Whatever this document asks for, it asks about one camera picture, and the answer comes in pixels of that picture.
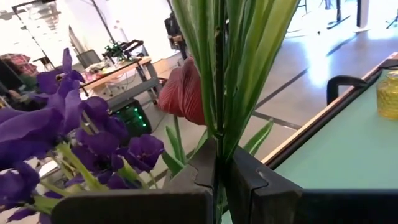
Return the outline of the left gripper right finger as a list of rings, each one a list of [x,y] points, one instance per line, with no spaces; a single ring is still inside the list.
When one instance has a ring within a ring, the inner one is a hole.
[[[241,148],[225,187],[233,224],[398,224],[398,190],[304,189]]]

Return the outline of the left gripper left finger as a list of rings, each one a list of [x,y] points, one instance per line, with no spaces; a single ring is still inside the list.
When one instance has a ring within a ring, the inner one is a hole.
[[[208,139],[162,189],[78,193],[61,200],[52,224],[216,224],[216,142]]]

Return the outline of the red artificial tulip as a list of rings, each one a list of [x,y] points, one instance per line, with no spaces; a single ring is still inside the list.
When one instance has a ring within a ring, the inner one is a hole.
[[[203,147],[207,140],[217,144],[221,142],[224,146],[220,154],[222,159],[235,159],[237,162],[245,162],[253,169],[261,165],[261,161],[255,158],[259,147],[268,137],[274,121],[270,120],[262,127],[244,147],[240,148],[238,142],[246,128],[249,117],[254,112],[255,102],[259,98],[260,88],[264,86],[267,75],[254,80],[243,79],[242,86],[238,87],[237,96],[232,100],[232,108],[227,112],[226,123],[223,126],[223,139],[219,140],[215,133],[208,128],[198,142],[190,156],[185,155],[180,145],[181,134],[178,130],[172,131],[167,128],[167,134],[172,143],[175,156],[165,153],[162,155],[172,175],[177,175],[185,166],[182,159],[192,160],[197,152]],[[198,70],[192,58],[188,58],[182,67],[172,70],[168,81],[160,92],[159,106],[168,114],[176,117],[184,117],[197,125],[205,124],[203,112],[201,80]]]

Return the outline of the purple artificial flower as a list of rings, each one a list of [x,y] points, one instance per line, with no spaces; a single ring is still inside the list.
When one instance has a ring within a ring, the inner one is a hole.
[[[171,0],[200,74],[208,139],[226,167],[300,0]]]
[[[82,99],[84,78],[63,51],[61,70],[37,75],[32,111],[0,109],[0,213],[14,222],[37,215],[55,224],[55,207],[80,192],[146,189],[165,147],[150,134],[131,137],[103,98]]]

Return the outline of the yellow textured glass vase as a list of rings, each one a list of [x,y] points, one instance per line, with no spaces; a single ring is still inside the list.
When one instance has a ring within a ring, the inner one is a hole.
[[[376,87],[377,112],[398,120],[398,70],[388,70]]]

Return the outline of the green table mat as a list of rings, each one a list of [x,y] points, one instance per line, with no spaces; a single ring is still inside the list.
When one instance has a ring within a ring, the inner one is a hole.
[[[376,87],[388,70],[272,170],[304,189],[398,190],[398,120],[377,112]]]

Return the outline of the black computer tower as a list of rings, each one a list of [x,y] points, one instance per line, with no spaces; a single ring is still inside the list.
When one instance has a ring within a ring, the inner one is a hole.
[[[151,134],[152,126],[141,104],[135,98],[110,107],[111,114],[116,115],[127,127],[130,137]]]

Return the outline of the wooden background table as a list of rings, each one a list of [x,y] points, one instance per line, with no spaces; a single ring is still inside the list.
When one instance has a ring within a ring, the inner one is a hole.
[[[103,97],[110,106],[116,106],[142,93],[148,93],[149,101],[156,105],[161,89],[160,78],[149,56],[123,66],[111,67],[99,78],[80,87],[87,98]]]

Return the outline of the grey office chair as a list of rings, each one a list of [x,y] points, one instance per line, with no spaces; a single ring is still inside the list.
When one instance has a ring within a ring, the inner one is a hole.
[[[87,68],[92,64],[101,62],[101,59],[94,50],[88,50],[86,52],[78,54],[77,59],[84,68]]]

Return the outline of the person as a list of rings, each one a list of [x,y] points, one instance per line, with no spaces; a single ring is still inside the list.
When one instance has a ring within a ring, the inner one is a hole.
[[[182,31],[178,25],[178,22],[174,16],[174,13],[170,13],[169,17],[164,20],[165,28],[167,31],[167,38],[170,42],[172,49],[180,51],[182,58],[187,59],[187,45],[183,37]]]

